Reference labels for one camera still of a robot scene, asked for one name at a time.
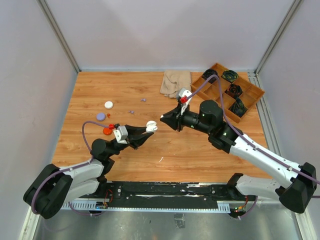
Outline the white earbud charging case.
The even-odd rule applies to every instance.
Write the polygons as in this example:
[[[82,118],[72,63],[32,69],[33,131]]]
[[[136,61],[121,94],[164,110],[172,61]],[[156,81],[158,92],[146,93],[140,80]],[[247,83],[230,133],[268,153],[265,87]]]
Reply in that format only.
[[[153,120],[150,120],[146,123],[146,129],[145,131],[147,133],[154,133],[158,130],[158,126],[157,126],[157,122],[156,121],[153,121]]]

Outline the orange round case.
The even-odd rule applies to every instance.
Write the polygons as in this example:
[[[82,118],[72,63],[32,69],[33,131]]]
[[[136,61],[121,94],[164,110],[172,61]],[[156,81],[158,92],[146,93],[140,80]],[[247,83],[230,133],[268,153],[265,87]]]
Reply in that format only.
[[[113,133],[113,130],[107,127],[104,127],[102,130],[103,134],[106,136],[110,136]]]

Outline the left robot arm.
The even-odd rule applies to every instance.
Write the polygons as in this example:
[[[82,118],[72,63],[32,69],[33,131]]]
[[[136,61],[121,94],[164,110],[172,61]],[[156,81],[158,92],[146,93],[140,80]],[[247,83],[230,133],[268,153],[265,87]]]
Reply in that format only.
[[[114,165],[112,156],[130,147],[138,149],[158,129],[157,123],[145,126],[110,124],[114,139],[95,139],[88,147],[90,159],[71,166],[46,165],[23,195],[23,201],[35,215],[50,219],[70,201],[93,194],[101,198],[107,193],[105,175]]]

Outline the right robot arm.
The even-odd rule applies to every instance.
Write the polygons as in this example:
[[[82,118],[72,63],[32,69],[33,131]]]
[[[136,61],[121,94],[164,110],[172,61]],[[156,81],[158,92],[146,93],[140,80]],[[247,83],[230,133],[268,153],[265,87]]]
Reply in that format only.
[[[287,209],[305,212],[318,185],[315,167],[289,161],[259,145],[238,128],[223,119],[223,110],[213,100],[205,100],[199,112],[192,112],[183,104],[164,113],[160,121],[175,131],[188,127],[208,135],[213,147],[240,157],[260,168],[270,179],[235,173],[228,182],[227,196],[238,200],[243,195],[278,200]]]

